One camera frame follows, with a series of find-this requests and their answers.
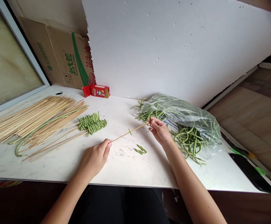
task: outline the red package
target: red package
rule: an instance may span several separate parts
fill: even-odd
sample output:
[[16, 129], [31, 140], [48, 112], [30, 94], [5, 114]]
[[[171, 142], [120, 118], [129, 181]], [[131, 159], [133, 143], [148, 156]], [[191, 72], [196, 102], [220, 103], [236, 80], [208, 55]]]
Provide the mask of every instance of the red package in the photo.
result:
[[82, 87], [83, 93], [85, 97], [90, 95], [109, 98], [110, 96], [110, 88], [108, 86], [100, 86], [100, 85], [89, 85]]

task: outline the hand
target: hand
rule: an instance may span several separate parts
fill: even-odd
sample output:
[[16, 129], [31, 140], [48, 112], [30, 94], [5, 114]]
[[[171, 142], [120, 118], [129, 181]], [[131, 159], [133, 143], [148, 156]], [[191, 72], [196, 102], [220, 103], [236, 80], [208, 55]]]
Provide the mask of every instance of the hand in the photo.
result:
[[111, 146], [111, 141], [106, 138], [102, 143], [87, 148], [79, 163], [76, 175], [90, 182], [106, 163]]
[[166, 145], [172, 142], [171, 134], [164, 122], [152, 117], [151, 120], [147, 120], [147, 126], [150, 126], [149, 131], [152, 132], [155, 139], [162, 145]]

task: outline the lap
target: lap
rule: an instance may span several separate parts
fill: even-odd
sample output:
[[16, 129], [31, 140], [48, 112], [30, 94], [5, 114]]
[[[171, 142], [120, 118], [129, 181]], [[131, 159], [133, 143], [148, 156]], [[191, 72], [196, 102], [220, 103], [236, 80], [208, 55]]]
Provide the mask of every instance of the lap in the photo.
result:
[[69, 223], [169, 224], [161, 189], [89, 185]]

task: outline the smartphone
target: smartphone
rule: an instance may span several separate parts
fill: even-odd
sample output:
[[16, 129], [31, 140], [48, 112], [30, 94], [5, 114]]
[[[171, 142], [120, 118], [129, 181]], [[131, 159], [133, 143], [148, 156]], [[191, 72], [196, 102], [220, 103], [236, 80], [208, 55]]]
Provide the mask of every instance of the smartphone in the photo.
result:
[[229, 155], [258, 190], [271, 193], [271, 185], [260, 175], [260, 173], [258, 173], [246, 158], [234, 153], [230, 153]]

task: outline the white table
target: white table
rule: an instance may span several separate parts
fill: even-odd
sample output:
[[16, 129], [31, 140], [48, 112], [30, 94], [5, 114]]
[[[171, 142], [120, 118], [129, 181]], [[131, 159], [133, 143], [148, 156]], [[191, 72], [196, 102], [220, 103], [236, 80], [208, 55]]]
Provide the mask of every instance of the white table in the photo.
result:
[[[135, 99], [115, 96], [110, 96], [109, 99], [94, 96], [84, 98], [81, 90], [61, 86], [48, 87], [29, 97], [18, 105], [41, 96], [35, 101], [24, 104], [17, 110], [30, 106], [34, 102], [59, 91], [62, 91], [63, 95], [87, 102], [89, 108], [81, 116], [100, 111], [101, 118], [106, 119], [108, 125], [94, 135], [73, 140], [34, 162], [22, 162], [25, 157], [16, 157], [14, 154], [16, 144], [0, 144], [0, 179], [67, 182], [87, 147], [96, 145], [105, 138], [116, 139], [127, 133], [129, 128], [132, 130], [143, 124], [142, 121], [135, 119], [136, 110], [129, 110], [132, 106], [137, 105]], [[79, 132], [78, 129], [74, 130], [67, 137]], [[26, 152], [32, 155], [54, 140]], [[140, 155], [135, 152], [136, 144], [143, 146], [148, 153]], [[228, 155], [229, 145], [224, 141], [223, 145], [219, 147], [221, 152], [207, 160], [206, 166], [200, 166], [191, 159], [187, 160], [206, 189], [259, 193], [260, 191], [252, 185]], [[161, 188], [178, 187], [165, 152], [148, 131], [147, 126], [134, 131], [132, 136], [126, 135], [115, 141], [104, 168], [90, 183]]]

